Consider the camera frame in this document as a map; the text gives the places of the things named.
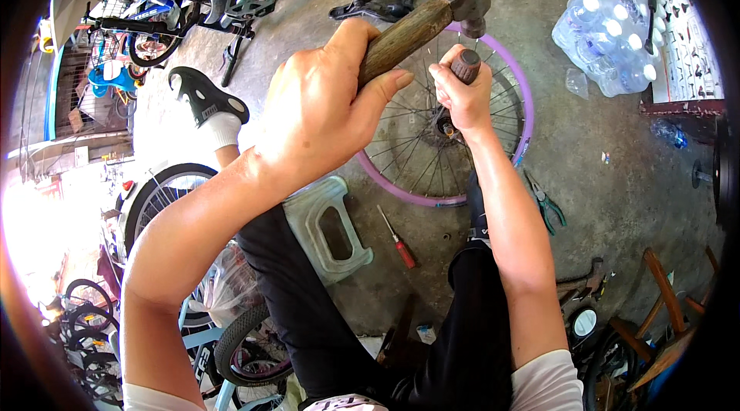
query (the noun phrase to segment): hammer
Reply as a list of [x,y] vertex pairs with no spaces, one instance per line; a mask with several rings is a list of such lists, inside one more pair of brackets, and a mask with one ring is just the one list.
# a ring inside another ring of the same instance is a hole
[[393,69],[452,21],[461,22],[463,35],[480,38],[486,32],[483,15],[490,7],[491,0],[427,1],[369,43],[360,64],[357,89]]

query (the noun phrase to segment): purple rim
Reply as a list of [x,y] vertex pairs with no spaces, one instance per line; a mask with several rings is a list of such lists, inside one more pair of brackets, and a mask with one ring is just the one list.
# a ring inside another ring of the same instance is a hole
[[[459,22],[452,22],[448,25],[445,30],[452,30],[453,32],[460,32]],[[508,64],[514,78],[519,83],[519,87],[522,90],[522,106],[524,110],[524,129],[522,131],[522,139],[516,146],[511,163],[513,166],[518,167],[522,162],[522,157],[527,153],[529,148],[529,139],[532,137],[532,131],[534,129],[534,104],[532,104],[532,91],[529,89],[529,83],[527,77],[524,75],[524,71],[519,67],[519,63],[513,58],[511,53],[504,48],[503,45],[498,43],[496,39],[490,35],[484,35],[480,37],[480,41],[488,45],[493,51],[501,55],[502,59]],[[390,194],[395,195],[403,202],[410,204],[425,205],[427,207],[454,207],[456,205],[464,205],[466,202],[466,195],[454,195],[444,199],[425,197],[423,195],[412,194],[406,190],[401,189],[395,184],[391,183],[385,176],[383,176],[377,169],[375,164],[372,163],[365,149],[355,154],[355,158],[363,166],[365,172],[370,175],[370,178],[375,180],[375,183],[379,184],[384,190]]]

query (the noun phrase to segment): red screwdriver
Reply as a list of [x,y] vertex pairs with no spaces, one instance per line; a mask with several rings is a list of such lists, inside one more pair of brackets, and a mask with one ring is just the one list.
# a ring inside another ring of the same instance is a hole
[[385,220],[385,224],[388,225],[388,229],[391,231],[391,234],[393,235],[393,240],[396,242],[396,250],[398,250],[399,255],[401,255],[401,259],[403,260],[403,263],[406,265],[406,268],[411,269],[415,267],[416,262],[414,262],[414,258],[412,257],[412,254],[409,252],[409,249],[406,247],[406,244],[403,244],[403,241],[398,237],[396,232],[393,231],[391,224],[388,222],[388,219],[385,217],[385,213],[383,213],[383,209],[380,208],[380,204],[377,205],[377,210],[383,216],[383,220]]

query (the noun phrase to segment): white sleeve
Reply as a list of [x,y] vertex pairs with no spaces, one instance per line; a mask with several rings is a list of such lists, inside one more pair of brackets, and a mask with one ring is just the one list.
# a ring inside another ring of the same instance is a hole
[[124,411],[204,411],[178,396],[148,387],[124,384]]
[[511,375],[512,411],[582,411],[583,383],[570,352],[538,356]]

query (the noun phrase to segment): plastic bottle pack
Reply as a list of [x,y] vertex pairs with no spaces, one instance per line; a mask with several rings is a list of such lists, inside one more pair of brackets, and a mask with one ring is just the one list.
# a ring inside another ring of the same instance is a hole
[[638,93],[655,80],[664,44],[656,13],[653,52],[644,46],[650,13],[648,0],[568,0],[552,38],[605,96]]

